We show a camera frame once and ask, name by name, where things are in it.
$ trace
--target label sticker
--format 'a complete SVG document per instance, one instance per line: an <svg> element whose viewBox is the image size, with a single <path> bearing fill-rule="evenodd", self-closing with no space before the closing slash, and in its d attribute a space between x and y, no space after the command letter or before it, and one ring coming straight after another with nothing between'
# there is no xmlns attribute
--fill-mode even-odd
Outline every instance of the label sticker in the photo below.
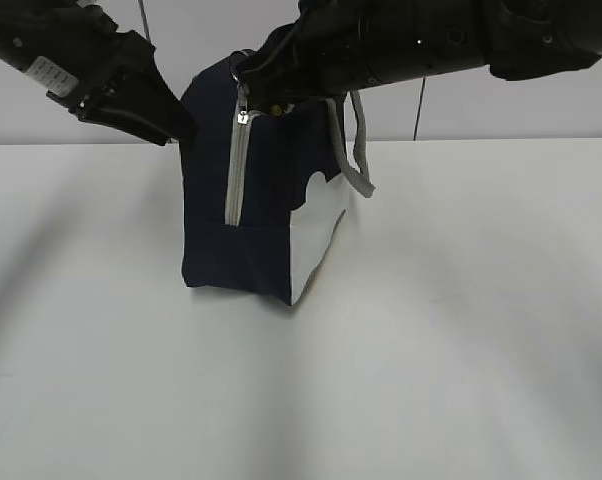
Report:
<svg viewBox="0 0 602 480"><path fill-rule="evenodd" d="M38 57L25 74L61 98L79 85L77 77L45 57Z"/></svg>

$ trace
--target zipper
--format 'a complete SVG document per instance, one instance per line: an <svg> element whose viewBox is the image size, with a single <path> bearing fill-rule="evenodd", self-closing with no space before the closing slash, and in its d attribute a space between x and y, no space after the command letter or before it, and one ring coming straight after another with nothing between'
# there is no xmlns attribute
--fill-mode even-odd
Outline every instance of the zipper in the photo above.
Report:
<svg viewBox="0 0 602 480"><path fill-rule="evenodd" d="M262 115L261 112L249 110L247 95L243 88L239 86L236 115L232 127L228 191L225 203L225 223L233 227L238 227L241 223L250 131L252 122L260 115Z"/></svg>

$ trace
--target dark blue fabric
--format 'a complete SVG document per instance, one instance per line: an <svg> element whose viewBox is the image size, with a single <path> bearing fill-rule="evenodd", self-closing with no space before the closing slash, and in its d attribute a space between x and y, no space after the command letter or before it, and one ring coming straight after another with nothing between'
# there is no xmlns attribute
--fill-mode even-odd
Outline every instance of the dark blue fabric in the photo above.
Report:
<svg viewBox="0 0 602 480"><path fill-rule="evenodd" d="M241 225L231 227L225 200L236 101L229 58L195 77L182 99L199 125L196 139L181 144L183 276L190 287L274 295L290 304L290 214L305 203L314 173L328 181L340 173L327 107L308 101L288 115L253 121Z"/></svg>

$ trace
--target zipper pull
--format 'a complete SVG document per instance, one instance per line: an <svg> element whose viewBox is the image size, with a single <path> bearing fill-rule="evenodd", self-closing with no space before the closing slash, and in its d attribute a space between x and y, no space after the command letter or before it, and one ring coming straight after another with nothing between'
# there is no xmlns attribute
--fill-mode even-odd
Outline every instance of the zipper pull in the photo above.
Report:
<svg viewBox="0 0 602 480"><path fill-rule="evenodd" d="M239 112L237 122L239 122L239 125L247 125L250 123L250 114L247 112L247 110L241 110Z"/></svg>
<svg viewBox="0 0 602 480"><path fill-rule="evenodd" d="M245 94L245 90L243 87L239 85L239 115L237 117L237 122L239 125L247 125L250 123L250 114L248 112L248 96Z"/></svg>

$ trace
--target white wall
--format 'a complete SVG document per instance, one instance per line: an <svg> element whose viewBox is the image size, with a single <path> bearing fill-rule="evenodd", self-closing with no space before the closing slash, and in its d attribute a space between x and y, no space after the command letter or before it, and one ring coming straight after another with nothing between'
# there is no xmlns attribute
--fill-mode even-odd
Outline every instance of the white wall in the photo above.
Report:
<svg viewBox="0 0 602 480"><path fill-rule="evenodd" d="M602 137L602 61L505 82L487 68L428 79L421 139Z"/></svg>
<svg viewBox="0 0 602 480"><path fill-rule="evenodd" d="M200 70L235 49L257 48L273 28L297 16L296 0L144 1L159 67L177 95ZM100 4L123 29L142 31L137 0ZM415 80L365 92L370 138L412 138L419 87ZM487 69L431 78L419 138L599 136L602 62L588 72L515 84L490 77ZM77 122L0 62L0 144L137 141Z"/></svg>

